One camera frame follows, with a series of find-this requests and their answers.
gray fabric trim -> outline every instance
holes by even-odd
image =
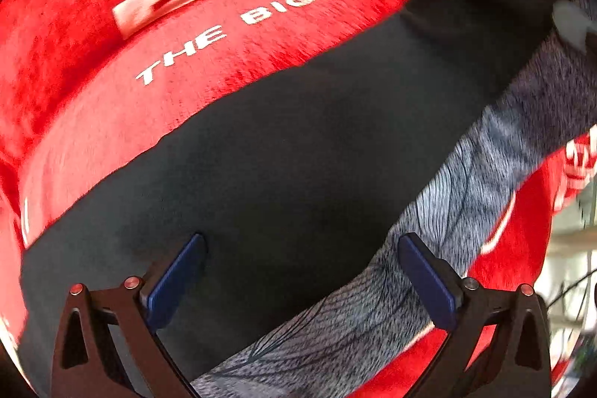
[[[575,4],[597,19],[597,0]],[[346,396],[429,322],[399,268],[398,237],[416,231],[463,275],[512,192],[595,122],[597,65],[552,34],[462,137],[361,275],[193,386],[204,398]]]

black garment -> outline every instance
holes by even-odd
[[[25,255],[34,386],[49,389],[71,284],[118,285],[194,231],[205,274],[161,335],[189,378],[345,285],[545,38],[554,1],[410,0],[101,181]]]

screw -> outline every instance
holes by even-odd
[[[465,277],[462,279],[462,283],[470,291],[475,291],[479,288],[479,282],[477,282],[473,277]]]
[[[124,287],[127,289],[136,289],[137,287],[139,287],[139,284],[141,283],[141,279],[139,277],[129,277],[124,281]]]
[[[530,297],[535,293],[535,290],[529,284],[524,283],[521,285],[521,292],[527,297]]]
[[[83,284],[76,283],[71,287],[71,295],[79,295],[83,291]]]

cable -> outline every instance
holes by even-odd
[[[552,305],[554,305],[557,301],[559,301],[561,298],[563,298],[567,293],[569,293],[569,291],[571,291],[572,289],[574,289],[578,284],[580,284],[581,282],[585,281],[586,279],[588,279],[590,276],[593,275],[593,273],[597,272],[597,269],[593,269],[591,270],[589,273],[587,273],[587,275],[585,275],[584,277],[581,277],[580,279],[578,279],[576,282],[574,282],[572,285],[569,285],[564,291],[560,292],[559,295],[556,296],[555,299],[553,299],[550,304],[547,306],[547,308],[549,309]]]

